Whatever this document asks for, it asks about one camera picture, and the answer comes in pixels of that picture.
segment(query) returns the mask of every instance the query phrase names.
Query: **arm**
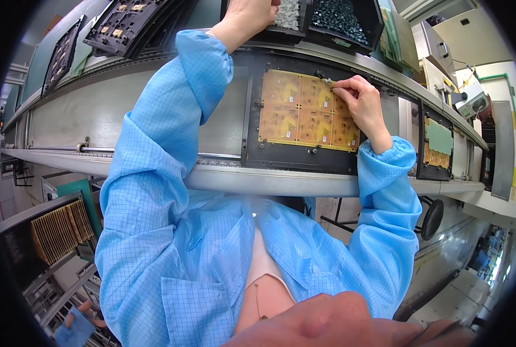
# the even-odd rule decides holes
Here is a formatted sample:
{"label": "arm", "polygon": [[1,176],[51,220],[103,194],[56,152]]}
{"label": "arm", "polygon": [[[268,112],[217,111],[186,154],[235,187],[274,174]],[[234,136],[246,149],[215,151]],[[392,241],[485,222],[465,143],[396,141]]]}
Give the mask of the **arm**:
{"label": "arm", "polygon": [[379,92],[360,76],[334,84],[369,140],[359,148],[359,225],[348,249],[366,282],[363,293],[373,317],[391,318],[412,278],[418,239],[414,226],[422,206],[407,177],[416,162],[412,145],[391,137]]}
{"label": "arm", "polygon": [[[226,46],[232,52],[241,39],[261,31],[275,15],[272,8],[270,0],[233,0],[229,16],[211,30],[217,38],[179,32],[178,57],[156,72],[124,116],[100,194],[105,228],[95,262],[102,312],[125,345],[168,342],[160,277],[176,269],[165,258],[173,252],[173,233],[187,209],[183,179],[196,161],[198,127],[231,81]],[[236,33],[229,36],[227,27]]]}

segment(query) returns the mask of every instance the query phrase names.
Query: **blue garment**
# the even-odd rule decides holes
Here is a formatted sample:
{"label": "blue garment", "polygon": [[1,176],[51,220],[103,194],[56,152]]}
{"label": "blue garment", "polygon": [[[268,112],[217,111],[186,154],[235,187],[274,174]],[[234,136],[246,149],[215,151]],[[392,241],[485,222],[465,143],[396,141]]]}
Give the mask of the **blue garment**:
{"label": "blue garment", "polygon": [[60,347],[82,347],[96,328],[76,307],[72,307],[69,313],[74,316],[71,327],[67,329],[65,324],[62,324],[57,328],[55,341]]}
{"label": "blue garment", "polygon": [[233,75],[225,46],[181,31],[178,57],[150,79],[127,113],[100,200],[96,265],[107,326],[126,346],[216,346],[233,334],[252,258],[254,220],[296,302],[353,290],[391,318],[412,277],[421,213],[407,171],[412,145],[359,148],[362,212],[350,244],[270,200],[188,191],[198,127]]}

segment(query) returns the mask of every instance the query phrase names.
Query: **white machine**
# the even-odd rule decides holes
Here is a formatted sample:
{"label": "white machine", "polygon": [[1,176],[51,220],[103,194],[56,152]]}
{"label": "white machine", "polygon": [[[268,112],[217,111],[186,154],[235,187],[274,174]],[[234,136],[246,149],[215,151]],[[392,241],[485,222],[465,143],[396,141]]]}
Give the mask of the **white machine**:
{"label": "white machine", "polygon": [[462,100],[457,101],[454,105],[466,120],[476,116],[489,105],[480,81],[474,76],[468,80],[460,92]]}

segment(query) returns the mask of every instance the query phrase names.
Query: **green pipe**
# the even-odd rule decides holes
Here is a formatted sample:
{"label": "green pipe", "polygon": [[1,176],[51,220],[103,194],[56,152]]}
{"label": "green pipe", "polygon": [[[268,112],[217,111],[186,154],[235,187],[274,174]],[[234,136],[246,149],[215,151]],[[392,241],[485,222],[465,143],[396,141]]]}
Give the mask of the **green pipe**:
{"label": "green pipe", "polygon": [[511,81],[509,81],[508,79],[508,74],[506,73],[502,73],[502,74],[499,74],[499,75],[491,75],[491,76],[487,76],[487,77],[478,77],[478,80],[483,81],[483,80],[491,80],[492,78],[504,78],[505,80],[507,80],[507,84],[508,84],[508,92],[509,94],[511,94],[511,100],[512,100],[512,109],[515,113],[515,125],[516,125],[516,105],[515,105],[515,96],[512,94],[512,89],[511,89]]}

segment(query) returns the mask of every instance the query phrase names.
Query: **yellow circuit board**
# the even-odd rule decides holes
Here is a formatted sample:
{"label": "yellow circuit board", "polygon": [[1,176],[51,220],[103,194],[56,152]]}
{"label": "yellow circuit board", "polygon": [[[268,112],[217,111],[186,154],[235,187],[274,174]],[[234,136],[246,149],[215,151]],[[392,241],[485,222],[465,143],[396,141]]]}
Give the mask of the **yellow circuit board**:
{"label": "yellow circuit board", "polygon": [[359,147],[360,130],[345,101],[318,77],[269,70],[263,75],[262,103],[259,142],[348,152]]}
{"label": "yellow circuit board", "polygon": [[427,144],[424,146],[424,163],[428,163],[429,165],[434,165],[437,167],[441,166],[444,169],[448,169],[450,161],[451,156],[437,152],[433,149],[429,149]]}

